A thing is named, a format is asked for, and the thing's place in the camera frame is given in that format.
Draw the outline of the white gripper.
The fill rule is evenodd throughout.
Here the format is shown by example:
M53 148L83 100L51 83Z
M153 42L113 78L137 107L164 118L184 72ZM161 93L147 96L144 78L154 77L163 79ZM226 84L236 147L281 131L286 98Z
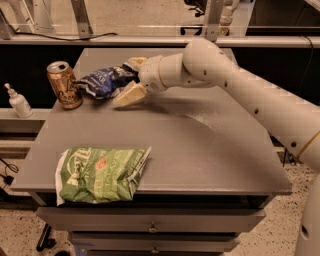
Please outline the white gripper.
M160 78L160 62L163 56L158 55L151 58L131 57L124 64L132 70L139 72L140 82L129 82L126 86L117 88L113 104L116 107L125 107L135 104L146 97L148 92L162 92L166 87Z

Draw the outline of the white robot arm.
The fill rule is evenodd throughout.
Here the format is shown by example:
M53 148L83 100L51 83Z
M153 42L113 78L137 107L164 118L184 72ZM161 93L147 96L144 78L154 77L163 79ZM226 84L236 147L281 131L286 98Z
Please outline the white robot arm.
M171 87L218 86L249 112L286 149L316 173L301 224L295 256L320 253L320 108L239 67L215 43L198 38L182 52L138 61L137 83L113 100L135 104Z

